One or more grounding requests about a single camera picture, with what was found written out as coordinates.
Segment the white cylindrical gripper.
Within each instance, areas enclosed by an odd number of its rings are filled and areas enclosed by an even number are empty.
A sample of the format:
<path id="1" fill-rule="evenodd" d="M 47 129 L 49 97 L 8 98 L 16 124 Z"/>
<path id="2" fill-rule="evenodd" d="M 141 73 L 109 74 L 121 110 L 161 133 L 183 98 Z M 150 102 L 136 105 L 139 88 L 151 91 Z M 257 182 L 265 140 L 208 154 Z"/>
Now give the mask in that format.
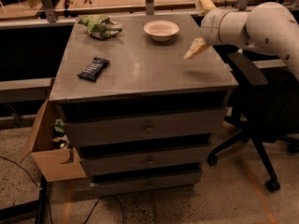
<path id="1" fill-rule="evenodd" d="M 230 9 L 216 8 L 211 0 L 194 0 L 197 14 L 204 16 L 201 21 L 202 37 L 195 38 L 184 55 L 184 59 L 191 59 L 214 45 L 231 45 L 230 41 L 221 37 L 223 19 L 231 12 Z"/>

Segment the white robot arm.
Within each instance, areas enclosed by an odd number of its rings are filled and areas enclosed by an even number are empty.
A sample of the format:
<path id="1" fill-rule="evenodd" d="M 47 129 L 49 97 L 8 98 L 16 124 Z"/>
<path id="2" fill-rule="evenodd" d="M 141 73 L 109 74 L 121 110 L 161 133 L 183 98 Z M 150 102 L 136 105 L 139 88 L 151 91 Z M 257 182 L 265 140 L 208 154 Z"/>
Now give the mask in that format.
<path id="1" fill-rule="evenodd" d="M 195 0 L 204 18 L 201 36 L 184 57 L 191 59 L 211 46 L 232 45 L 277 56 L 299 80 L 299 24 L 283 5 L 266 2 L 244 11 L 219 8 L 211 0 Z"/>

